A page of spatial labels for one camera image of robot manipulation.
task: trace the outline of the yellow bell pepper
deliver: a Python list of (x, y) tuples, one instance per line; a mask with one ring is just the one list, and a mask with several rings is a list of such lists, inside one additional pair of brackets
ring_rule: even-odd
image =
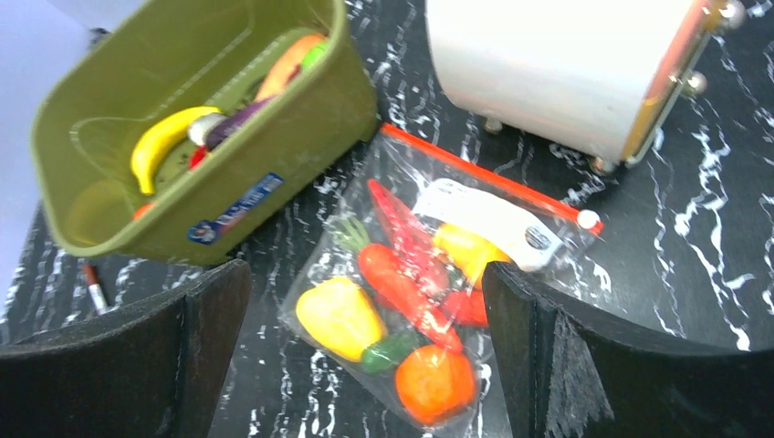
[(511, 261), (484, 237), (452, 224), (442, 224), (438, 228), (433, 236), (433, 246), (443, 251), (467, 281), (478, 289), (487, 263)]
[(321, 346), (352, 362), (360, 362), (363, 351), (386, 333), (369, 297), (345, 276), (304, 292), (296, 303), (296, 316)]

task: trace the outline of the black marble surface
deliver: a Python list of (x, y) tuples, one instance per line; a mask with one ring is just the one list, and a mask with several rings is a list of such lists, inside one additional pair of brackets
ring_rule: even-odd
[[(562, 286), (567, 293), (675, 336), (736, 349), (774, 347), (770, 1), (745, 0), (748, 22), (713, 39), (699, 62), (709, 90), (678, 102), (654, 150), (610, 178), (592, 174), (577, 152), (518, 130), (486, 135), (478, 117), (453, 107), (434, 77), (424, 2), (347, 3), (386, 120), (601, 215), (607, 227), (573, 267), (574, 279)], [(364, 152), (364, 145), (355, 147), (240, 246), (255, 293), (211, 436), (421, 436), (277, 322), (278, 303)], [(79, 262), (51, 241), (38, 214), (0, 318), (3, 343), (95, 317)], [(95, 264), (115, 306), (202, 272), (123, 256)], [(495, 386), (470, 436), (508, 436)]]

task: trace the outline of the orange stripe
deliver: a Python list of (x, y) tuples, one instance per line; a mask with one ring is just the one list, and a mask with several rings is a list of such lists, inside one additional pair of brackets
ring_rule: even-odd
[[(537, 207), (547, 210), (574, 224), (576, 223), (576, 219), (578, 217), (578, 210), (573, 207), (570, 207), (569, 205), (566, 205), (565, 203), (561, 203), (556, 199), (551, 198), (550, 196), (547, 196), (536, 190), (530, 189), (526, 185), (519, 184), (518, 182), (509, 180), (504, 176), (498, 175), (494, 172), (478, 167), (472, 162), (466, 162), (462, 158), (454, 155), (453, 153), (444, 151), (443, 149), (437, 146), (434, 146), (430, 142), (424, 141), (418, 137), (415, 137), (409, 134), (408, 132), (401, 130), (389, 123), (384, 123), (382, 125), (382, 131), (387, 134), (390, 134), (391, 136), (397, 138), (398, 140), (403, 141), (409, 146), (419, 151), (422, 151), (436, 158), (437, 160), (448, 164), (449, 166), (456, 168), (457, 170), (473, 175), (477, 179), (485, 183), (491, 184), (503, 190), (504, 192), (512, 194), (513, 196), (516, 196), (517, 198), (521, 198), (529, 203), (533, 203)], [(599, 221), (589, 231), (594, 235), (599, 235), (602, 231), (602, 228), (604, 228), (604, 224), (602, 223), (602, 221)]]

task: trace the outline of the black curved foam piece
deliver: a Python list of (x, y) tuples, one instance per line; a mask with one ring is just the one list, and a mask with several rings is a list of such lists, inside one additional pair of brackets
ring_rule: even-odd
[(0, 437), (205, 437), (252, 291), (240, 260), (0, 349)]
[(484, 294), (515, 437), (774, 436), (774, 350), (654, 331), (506, 264)]

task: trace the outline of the orange fruit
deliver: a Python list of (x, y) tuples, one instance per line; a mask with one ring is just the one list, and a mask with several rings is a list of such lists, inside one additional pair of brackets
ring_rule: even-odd
[(478, 394), (470, 360), (434, 344), (415, 350), (401, 363), (395, 389), (406, 411), (427, 426), (454, 417)]

